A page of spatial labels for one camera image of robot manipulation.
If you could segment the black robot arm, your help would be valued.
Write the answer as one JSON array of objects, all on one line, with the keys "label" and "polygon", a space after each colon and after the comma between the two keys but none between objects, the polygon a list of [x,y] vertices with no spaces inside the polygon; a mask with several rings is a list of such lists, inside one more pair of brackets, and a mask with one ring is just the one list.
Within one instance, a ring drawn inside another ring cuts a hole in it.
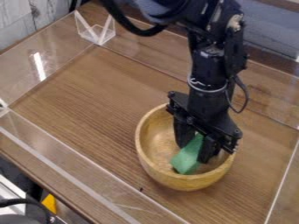
[{"label": "black robot arm", "polygon": [[144,30],[129,21],[116,0],[100,1],[112,18],[137,36],[152,37],[170,24],[186,30],[189,92],[170,91],[166,105],[173,117],[174,141],[182,148],[196,135],[201,135],[194,154],[201,163],[220,151],[233,153],[243,133],[229,112],[240,113],[243,109],[233,107],[232,97],[236,88],[248,89],[239,78],[248,62],[240,4],[236,0],[134,0],[138,10],[153,23]]}]

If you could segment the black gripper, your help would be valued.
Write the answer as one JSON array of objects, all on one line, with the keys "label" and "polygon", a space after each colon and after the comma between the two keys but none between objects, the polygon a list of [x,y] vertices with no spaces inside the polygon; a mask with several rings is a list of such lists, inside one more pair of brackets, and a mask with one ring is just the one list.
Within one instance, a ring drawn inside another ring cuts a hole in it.
[{"label": "black gripper", "polygon": [[234,86],[243,87],[239,77],[224,78],[220,83],[202,83],[194,77],[188,79],[189,93],[170,91],[166,112],[173,118],[174,142],[180,148],[193,139],[194,133],[202,135],[197,161],[206,164],[220,150],[234,152],[241,130],[229,117],[229,110],[240,113],[232,106]]}]

